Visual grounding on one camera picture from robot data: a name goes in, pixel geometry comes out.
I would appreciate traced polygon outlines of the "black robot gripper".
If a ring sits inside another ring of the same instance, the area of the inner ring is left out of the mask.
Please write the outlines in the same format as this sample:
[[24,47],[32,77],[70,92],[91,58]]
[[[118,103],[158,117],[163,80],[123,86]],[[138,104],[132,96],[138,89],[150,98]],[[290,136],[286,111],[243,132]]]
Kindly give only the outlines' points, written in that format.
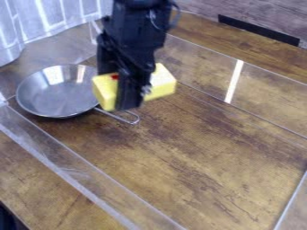
[[[155,50],[163,47],[171,29],[173,4],[173,0],[114,0],[112,14],[100,19],[98,73],[119,73],[115,103],[119,111],[138,108],[150,91]],[[120,62],[136,68],[119,68]]]

